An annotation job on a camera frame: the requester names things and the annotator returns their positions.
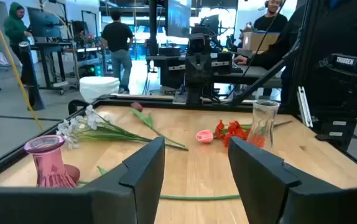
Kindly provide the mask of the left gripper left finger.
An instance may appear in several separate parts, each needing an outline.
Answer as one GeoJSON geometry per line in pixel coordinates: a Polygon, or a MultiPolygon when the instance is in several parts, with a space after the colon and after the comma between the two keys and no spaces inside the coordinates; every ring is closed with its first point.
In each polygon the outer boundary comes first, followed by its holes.
{"type": "Polygon", "coordinates": [[[164,180],[165,139],[157,137],[86,184],[73,223],[154,223],[164,180]]]}

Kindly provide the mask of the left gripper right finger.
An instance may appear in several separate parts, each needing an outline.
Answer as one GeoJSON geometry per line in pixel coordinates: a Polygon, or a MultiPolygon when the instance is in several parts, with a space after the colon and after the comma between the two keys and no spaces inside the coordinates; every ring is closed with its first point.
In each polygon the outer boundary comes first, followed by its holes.
{"type": "Polygon", "coordinates": [[[311,211],[287,201],[310,174],[238,137],[230,138],[228,157],[249,223],[315,223],[311,211]]]}

